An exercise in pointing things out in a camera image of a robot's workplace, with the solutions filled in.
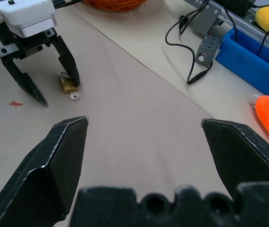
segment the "padlock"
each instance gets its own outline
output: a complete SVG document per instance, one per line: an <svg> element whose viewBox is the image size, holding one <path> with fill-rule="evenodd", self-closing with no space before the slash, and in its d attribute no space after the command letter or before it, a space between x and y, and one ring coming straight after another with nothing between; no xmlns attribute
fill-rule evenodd
<svg viewBox="0 0 269 227"><path fill-rule="evenodd" d="M59 72L59 83L64 94L69 94L71 92L79 91L79 87L74 83L72 78L67 74L67 72Z"/></svg>

